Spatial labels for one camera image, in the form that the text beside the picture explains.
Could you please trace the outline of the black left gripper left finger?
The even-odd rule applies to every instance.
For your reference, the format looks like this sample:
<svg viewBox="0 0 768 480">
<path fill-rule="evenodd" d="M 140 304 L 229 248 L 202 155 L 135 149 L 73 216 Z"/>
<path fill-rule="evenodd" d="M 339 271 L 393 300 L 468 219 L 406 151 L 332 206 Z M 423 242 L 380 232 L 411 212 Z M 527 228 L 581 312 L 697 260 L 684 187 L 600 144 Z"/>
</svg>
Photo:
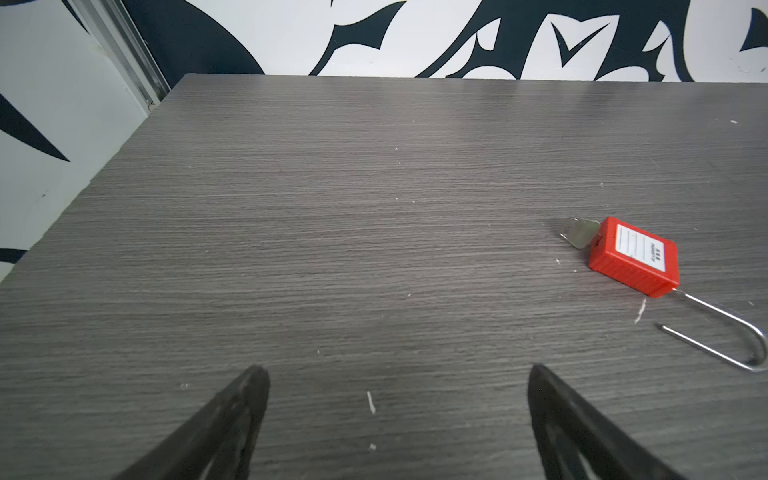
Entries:
<svg viewBox="0 0 768 480">
<path fill-rule="evenodd" d="M 253 365 L 118 479 L 247 479 L 270 376 Z"/>
</svg>

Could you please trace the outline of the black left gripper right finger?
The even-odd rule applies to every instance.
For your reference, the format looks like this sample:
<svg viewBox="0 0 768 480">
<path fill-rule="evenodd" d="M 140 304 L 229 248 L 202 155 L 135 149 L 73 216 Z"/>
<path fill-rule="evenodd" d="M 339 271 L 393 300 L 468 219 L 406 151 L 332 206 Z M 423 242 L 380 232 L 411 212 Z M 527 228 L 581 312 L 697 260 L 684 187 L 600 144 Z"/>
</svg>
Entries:
<svg viewBox="0 0 768 480">
<path fill-rule="evenodd" d="M 548 479 L 680 479 L 543 364 L 529 374 L 527 400 Z"/>
</svg>

